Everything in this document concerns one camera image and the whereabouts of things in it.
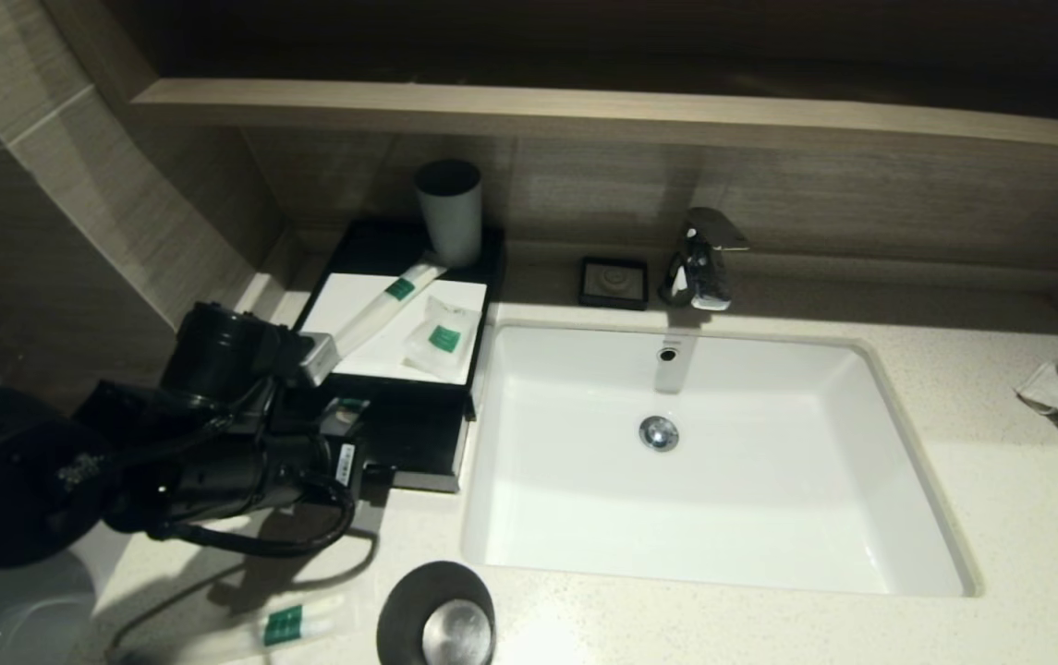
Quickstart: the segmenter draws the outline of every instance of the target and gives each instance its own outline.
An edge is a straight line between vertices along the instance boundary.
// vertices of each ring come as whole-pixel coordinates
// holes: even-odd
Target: countertop
[[[646,312],[567,306],[573,274],[547,267],[531,261],[510,267],[496,326],[697,324],[692,315],[671,319],[655,306]],[[293,318],[303,299],[288,294],[276,317]],[[974,596],[800,592],[470,565],[494,598],[496,665],[1058,664],[1058,428],[1013,390],[1040,363],[1058,357],[1058,310],[1047,296],[752,276],[736,285],[732,311],[700,321],[700,329],[862,340],[874,350],[959,534]],[[350,609],[339,628],[237,662],[376,662],[377,614],[399,578],[428,560],[467,564],[461,530],[477,430],[472,426],[467,439],[461,495],[393,492],[371,562],[346,580],[335,576],[367,558],[367,539],[342,540],[295,576],[300,564],[251,564],[245,573],[236,568],[237,555],[135,536],[74,662],[102,662],[113,635],[140,616],[144,622],[123,635],[123,645],[207,630],[230,606],[278,610],[335,596]],[[230,571],[216,588],[203,584]],[[279,593],[287,585],[300,590]],[[195,593],[162,606],[190,588]]]

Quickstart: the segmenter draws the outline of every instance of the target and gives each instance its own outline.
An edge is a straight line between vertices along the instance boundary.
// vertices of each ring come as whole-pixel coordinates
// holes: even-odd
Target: white sink basin
[[[660,362],[674,344],[676,358]],[[639,438],[652,415],[679,430],[672,449]],[[864,354],[789,341],[499,329],[463,555],[665,580],[971,592]]]

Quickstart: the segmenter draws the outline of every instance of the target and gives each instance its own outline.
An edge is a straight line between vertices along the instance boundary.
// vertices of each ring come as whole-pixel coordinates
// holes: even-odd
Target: chrome faucet
[[[747,237],[722,211],[690,208],[681,248],[673,254],[660,283],[660,299],[676,308],[726,311],[731,296],[723,254],[748,248]]]

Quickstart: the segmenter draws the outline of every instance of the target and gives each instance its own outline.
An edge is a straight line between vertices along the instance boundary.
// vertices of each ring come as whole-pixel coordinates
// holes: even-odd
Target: soap packet
[[[426,320],[405,338],[405,363],[454,383],[478,329],[478,312],[431,296]]]

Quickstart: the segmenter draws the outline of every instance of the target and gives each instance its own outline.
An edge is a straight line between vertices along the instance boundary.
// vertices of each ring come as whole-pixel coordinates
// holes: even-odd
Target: gray cup
[[[414,176],[431,243],[444,266],[463,267],[478,260],[480,180],[478,168],[462,160],[423,165]]]

